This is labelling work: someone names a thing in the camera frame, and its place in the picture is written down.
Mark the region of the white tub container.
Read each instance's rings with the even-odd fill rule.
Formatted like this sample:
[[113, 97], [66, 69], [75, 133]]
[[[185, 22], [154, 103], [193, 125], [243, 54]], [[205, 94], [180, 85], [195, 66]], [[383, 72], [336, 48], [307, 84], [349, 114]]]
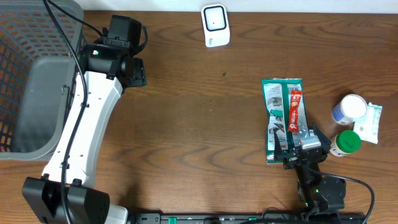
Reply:
[[367, 112], [366, 101], [359, 95], [346, 95], [331, 111], [331, 116], [339, 125], [347, 126], [362, 118]]

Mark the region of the red stick sachet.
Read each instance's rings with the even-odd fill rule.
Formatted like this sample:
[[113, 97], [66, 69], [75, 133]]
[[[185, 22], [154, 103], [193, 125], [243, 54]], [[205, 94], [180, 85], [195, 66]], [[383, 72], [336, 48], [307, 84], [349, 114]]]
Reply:
[[302, 98], [302, 91], [294, 90], [290, 96], [289, 109], [289, 132], [298, 133], [299, 106]]

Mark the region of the light green tissue packet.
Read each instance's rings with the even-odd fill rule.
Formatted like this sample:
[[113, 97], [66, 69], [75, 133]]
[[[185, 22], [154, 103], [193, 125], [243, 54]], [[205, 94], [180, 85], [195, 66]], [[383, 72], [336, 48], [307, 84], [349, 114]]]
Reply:
[[379, 122], [382, 113], [382, 106], [368, 103], [367, 112], [354, 122], [353, 131], [363, 141], [378, 143]]

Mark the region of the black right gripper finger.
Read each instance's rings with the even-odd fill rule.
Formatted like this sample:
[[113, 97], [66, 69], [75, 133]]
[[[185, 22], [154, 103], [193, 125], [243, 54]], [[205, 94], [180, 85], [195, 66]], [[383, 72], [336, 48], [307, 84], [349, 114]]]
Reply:
[[283, 150], [280, 145], [279, 137], [277, 131], [274, 130], [274, 160], [281, 161], [283, 159]]
[[330, 148], [331, 141], [322, 133], [322, 131], [315, 123], [313, 124], [313, 132], [314, 135], [319, 138], [322, 148]]

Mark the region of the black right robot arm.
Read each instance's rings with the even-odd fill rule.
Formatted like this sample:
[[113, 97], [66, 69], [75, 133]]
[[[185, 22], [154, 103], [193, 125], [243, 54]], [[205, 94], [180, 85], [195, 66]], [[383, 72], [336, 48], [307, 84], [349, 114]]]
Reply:
[[285, 170], [294, 169], [298, 177], [298, 191], [308, 210], [305, 216], [336, 212], [345, 207], [346, 182], [341, 177], [321, 174], [319, 163], [326, 160], [331, 141], [313, 127], [313, 136], [300, 140], [290, 153], [282, 152], [277, 131], [274, 130], [274, 160], [281, 161]]

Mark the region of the green lid jar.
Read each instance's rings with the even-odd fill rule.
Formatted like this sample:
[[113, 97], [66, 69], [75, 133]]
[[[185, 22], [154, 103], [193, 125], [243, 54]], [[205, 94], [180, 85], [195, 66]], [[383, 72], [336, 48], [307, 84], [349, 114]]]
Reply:
[[346, 130], [331, 139], [332, 153], [336, 157], [344, 157], [358, 151], [361, 148], [360, 136], [352, 130]]

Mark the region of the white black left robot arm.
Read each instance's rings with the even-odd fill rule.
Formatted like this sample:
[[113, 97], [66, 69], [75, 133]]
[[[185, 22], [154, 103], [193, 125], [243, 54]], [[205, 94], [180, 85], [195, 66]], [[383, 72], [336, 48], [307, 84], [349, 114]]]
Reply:
[[125, 89], [146, 85], [143, 46], [88, 44], [83, 75], [56, 150], [41, 178], [26, 178], [22, 195], [42, 223], [127, 223], [128, 209], [94, 188], [109, 117]]

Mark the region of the tall green white packet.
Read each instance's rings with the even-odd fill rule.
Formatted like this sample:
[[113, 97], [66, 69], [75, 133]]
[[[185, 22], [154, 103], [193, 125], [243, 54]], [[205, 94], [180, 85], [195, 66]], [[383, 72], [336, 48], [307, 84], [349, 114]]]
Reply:
[[268, 115], [266, 159], [268, 164], [278, 164], [274, 159], [275, 137], [279, 138], [284, 154], [293, 151], [302, 138], [310, 136], [305, 112], [304, 97], [298, 104], [298, 132], [289, 131], [290, 102], [294, 91], [302, 91], [301, 78], [273, 78], [261, 80], [264, 103]]

